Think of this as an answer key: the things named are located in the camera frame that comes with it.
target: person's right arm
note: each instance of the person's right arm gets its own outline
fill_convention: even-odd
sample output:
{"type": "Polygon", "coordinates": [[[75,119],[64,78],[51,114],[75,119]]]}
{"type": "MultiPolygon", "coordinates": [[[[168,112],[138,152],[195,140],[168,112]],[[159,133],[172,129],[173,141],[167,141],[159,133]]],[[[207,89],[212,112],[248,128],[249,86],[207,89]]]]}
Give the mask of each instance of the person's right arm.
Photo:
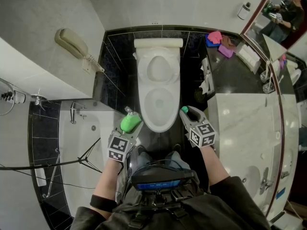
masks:
{"type": "Polygon", "coordinates": [[[211,147],[200,148],[209,177],[210,191],[227,203],[233,211],[255,229],[270,229],[270,226],[248,194],[238,176],[230,177],[211,147]]]}

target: telephone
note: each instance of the telephone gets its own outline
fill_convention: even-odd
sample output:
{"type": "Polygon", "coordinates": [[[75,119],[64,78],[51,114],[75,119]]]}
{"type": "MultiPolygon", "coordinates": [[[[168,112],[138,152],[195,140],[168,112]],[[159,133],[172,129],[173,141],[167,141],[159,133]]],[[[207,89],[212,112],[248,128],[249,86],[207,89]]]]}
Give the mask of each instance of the telephone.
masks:
{"type": "Polygon", "coordinates": [[[71,29],[61,28],[55,35],[55,41],[78,59],[87,59],[96,66],[96,71],[104,72],[102,66],[88,53],[85,42],[71,29]]]}

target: white toilet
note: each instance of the white toilet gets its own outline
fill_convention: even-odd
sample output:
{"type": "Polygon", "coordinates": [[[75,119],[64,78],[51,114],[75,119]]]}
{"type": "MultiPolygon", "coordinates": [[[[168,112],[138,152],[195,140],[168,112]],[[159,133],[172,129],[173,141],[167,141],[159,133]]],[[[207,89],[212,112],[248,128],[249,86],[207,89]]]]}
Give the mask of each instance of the white toilet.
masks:
{"type": "Polygon", "coordinates": [[[154,132],[174,123],[180,100],[181,38],[135,39],[141,114],[154,132]]]}

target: white bathtub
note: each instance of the white bathtub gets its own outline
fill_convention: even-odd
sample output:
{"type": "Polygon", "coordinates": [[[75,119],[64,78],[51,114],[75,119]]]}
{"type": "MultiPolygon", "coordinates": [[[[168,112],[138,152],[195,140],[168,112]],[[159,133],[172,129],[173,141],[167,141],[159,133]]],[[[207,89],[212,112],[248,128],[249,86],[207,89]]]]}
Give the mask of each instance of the white bathtub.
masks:
{"type": "MultiPolygon", "coordinates": [[[[76,113],[76,124],[71,124],[70,112],[61,108],[59,117],[59,149],[61,162],[76,160],[99,139],[88,160],[99,170],[107,161],[106,149],[114,122],[123,117],[114,111],[80,111],[76,113]]],[[[101,173],[79,163],[61,166],[63,182],[77,186],[95,188],[101,173]]],[[[64,185],[71,216],[80,206],[89,207],[94,189],[64,185]]]]}

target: jeans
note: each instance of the jeans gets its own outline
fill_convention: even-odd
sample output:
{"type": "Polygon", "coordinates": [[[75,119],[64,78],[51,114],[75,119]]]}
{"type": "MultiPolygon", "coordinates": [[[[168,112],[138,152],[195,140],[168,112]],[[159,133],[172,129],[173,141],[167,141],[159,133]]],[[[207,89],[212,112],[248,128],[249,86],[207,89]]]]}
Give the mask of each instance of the jeans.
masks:
{"type": "Polygon", "coordinates": [[[281,43],[285,40],[288,36],[278,24],[274,22],[269,22],[261,31],[260,33],[267,35],[271,39],[273,39],[277,43],[281,43]]]}
{"type": "MultiPolygon", "coordinates": [[[[165,157],[165,159],[176,161],[183,169],[188,169],[188,170],[191,169],[190,166],[181,159],[180,154],[177,151],[173,151],[173,152],[169,153],[165,157]]],[[[176,162],[173,162],[173,161],[165,161],[165,165],[173,167],[175,169],[180,169],[180,166],[176,162]]],[[[151,163],[151,162],[153,162],[152,157],[147,152],[142,152],[138,156],[137,166],[134,169],[134,171],[132,171],[132,174],[134,174],[135,171],[137,169],[139,169],[140,167],[145,166],[145,165],[147,165],[148,163],[151,163]]]]}

